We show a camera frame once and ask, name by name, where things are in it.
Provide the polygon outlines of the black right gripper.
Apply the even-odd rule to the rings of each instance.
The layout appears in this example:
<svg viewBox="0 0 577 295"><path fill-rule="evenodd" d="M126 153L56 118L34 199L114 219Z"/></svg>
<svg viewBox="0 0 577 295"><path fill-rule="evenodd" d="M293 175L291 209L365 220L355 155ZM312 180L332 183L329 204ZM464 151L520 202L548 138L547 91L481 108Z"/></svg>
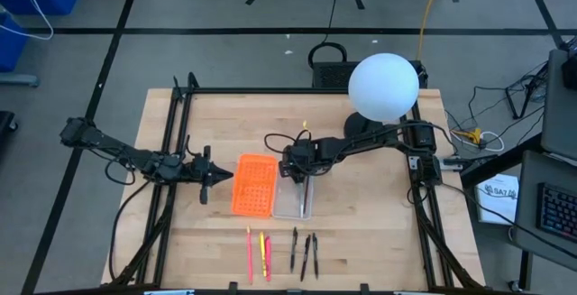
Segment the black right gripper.
<svg viewBox="0 0 577 295"><path fill-rule="evenodd" d="M307 180L318 171L315 162L316 149L309 140L296 140L287 145L281 154L280 175L289 176L295 184L299 183L298 175L302 175L302 180Z"/></svg>

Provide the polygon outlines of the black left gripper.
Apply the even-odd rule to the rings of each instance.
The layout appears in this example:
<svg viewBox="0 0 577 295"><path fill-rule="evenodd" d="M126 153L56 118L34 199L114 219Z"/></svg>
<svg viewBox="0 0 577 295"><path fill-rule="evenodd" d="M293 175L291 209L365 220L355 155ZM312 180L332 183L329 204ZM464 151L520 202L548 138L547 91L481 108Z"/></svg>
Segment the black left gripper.
<svg viewBox="0 0 577 295"><path fill-rule="evenodd" d="M231 179L234 174L210 161L211 147L209 145L204 147L202 153L189 152L189 154L193 157L192 166L195 181L201 185L199 201L201 205L206 205L209 189L220 182Z"/></svg>

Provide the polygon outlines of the brown pencil with blue cap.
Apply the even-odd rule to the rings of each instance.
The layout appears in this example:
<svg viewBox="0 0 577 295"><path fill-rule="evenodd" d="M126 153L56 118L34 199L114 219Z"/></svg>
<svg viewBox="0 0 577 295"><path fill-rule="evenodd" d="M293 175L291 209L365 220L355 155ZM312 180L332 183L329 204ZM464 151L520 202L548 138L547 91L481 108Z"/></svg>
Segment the brown pencil with blue cap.
<svg viewBox="0 0 577 295"><path fill-rule="evenodd" d="M302 217L307 212L308 191L309 191L310 177L306 177L303 183L303 201L302 201Z"/></svg>

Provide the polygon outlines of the yellow highlighter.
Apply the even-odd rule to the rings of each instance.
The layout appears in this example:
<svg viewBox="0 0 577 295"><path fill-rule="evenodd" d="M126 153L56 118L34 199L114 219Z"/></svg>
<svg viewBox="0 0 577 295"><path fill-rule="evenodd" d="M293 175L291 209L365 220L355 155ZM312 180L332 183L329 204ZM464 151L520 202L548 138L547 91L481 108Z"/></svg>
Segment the yellow highlighter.
<svg viewBox="0 0 577 295"><path fill-rule="evenodd" d="M267 277L266 244L265 244L265 235L263 232L259 233L259 243L260 243L260 251L261 251L262 275L266 278Z"/></svg>

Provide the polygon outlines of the pink pencil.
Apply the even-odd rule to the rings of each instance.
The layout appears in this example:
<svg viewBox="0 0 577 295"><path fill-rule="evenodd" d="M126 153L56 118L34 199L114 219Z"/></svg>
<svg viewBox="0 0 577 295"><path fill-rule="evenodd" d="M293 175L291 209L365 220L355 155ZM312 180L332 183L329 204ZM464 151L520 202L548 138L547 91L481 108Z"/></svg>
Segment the pink pencil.
<svg viewBox="0 0 577 295"><path fill-rule="evenodd" d="M247 276L250 285L253 284L253 263L252 263L252 231L250 226L246 227L246 247L247 247Z"/></svg>

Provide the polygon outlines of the clear plastic supply box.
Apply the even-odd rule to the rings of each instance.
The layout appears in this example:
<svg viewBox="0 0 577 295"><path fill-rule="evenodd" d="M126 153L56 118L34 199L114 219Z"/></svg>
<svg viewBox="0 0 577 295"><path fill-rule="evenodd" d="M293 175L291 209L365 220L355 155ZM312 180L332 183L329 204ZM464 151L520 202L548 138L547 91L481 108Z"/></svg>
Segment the clear plastic supply box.
<svg viewBox="0 0 577 295"><path fill-rule="evenodd" d="M312 217L312 205L314 195L314 180L310 177L307 212L298 217L298 190L291 178L277 177L272 207L272 216L281 219L308 220Z"/></svg>

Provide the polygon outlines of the orange perforated plastic lid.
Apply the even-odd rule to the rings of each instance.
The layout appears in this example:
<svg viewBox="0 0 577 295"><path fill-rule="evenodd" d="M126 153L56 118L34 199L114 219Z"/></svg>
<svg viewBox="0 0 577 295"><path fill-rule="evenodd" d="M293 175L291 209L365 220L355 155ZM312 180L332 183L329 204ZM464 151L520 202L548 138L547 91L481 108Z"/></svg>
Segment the orange perforated plastic lid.
<svg viewBox="0 0 577 295"><path fill-rule="evenodd" d="M237 216L270 217L277 175L275 157L242 154L234 174L232 212Z"/></svg>

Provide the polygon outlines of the white globe lamp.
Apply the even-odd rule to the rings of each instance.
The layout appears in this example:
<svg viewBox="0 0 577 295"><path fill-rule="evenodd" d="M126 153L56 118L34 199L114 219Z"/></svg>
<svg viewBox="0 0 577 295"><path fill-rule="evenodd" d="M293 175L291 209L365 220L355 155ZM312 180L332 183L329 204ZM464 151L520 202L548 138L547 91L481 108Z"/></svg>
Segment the white globe lamp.
<svg viewBox="0 0 577 295"><path fill-rule="evenodd" d="M418 92L417 71L405 58L393 53L365 58L349 79L348 97L355 112L344 123L344 136L395 124L416 103Z"/></svg>

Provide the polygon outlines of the yellow power plug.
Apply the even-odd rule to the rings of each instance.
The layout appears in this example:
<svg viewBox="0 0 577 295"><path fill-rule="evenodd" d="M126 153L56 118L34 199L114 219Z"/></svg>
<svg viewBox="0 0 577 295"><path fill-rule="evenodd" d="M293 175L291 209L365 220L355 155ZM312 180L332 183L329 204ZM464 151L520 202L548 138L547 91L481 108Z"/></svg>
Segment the yellow power plug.
<svg viewBox="0 0 577 295"><path fill-rule="evenodd" d="M461 143L466 143L473 146L480 146L482 143L481 129L479 128L475 128L471 131L452 130L451 134Z"/></svg>

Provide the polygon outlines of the white booklet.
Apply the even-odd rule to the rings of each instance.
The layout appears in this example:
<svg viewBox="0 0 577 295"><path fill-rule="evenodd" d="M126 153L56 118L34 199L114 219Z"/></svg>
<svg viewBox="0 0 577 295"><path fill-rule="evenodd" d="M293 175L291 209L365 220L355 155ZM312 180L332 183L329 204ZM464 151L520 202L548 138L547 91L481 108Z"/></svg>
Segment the white booklet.
<svg viewBox="0 0 577 295"><path fill-rule="evenodd" d="M517 211L518 190L518 179L511 175L497 174L491 179L480 182L474 190L476 201L481 205L478 208L479 222L510 226L507 220L491 213L491 211L514 221Z"/></svg>

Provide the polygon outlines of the grey desk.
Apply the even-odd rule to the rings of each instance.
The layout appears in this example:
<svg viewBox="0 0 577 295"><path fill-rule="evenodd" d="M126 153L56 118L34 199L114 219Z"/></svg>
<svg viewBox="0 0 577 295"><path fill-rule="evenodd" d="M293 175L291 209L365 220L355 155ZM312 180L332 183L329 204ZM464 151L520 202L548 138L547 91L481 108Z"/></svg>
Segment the grey desk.
<svg viewBox="0 0 577 295"><path fill-rule="evenodd" d="M540 230L536 225L539 184L577 192L577 167L546 155L525 152L517 199L513 241L517 247L577 270L577 243Z"/></svg>

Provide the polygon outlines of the black keyboard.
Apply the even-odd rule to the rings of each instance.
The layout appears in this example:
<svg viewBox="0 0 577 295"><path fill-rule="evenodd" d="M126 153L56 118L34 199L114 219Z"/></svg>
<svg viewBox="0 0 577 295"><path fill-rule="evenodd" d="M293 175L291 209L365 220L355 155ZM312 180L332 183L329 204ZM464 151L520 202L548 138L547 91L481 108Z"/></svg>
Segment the black keyboard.
<svg viewBox="0 0 577 295"><path fill-rule="evenodd" d="M537 185L536 226L577 244L577 191Z"/></svg>

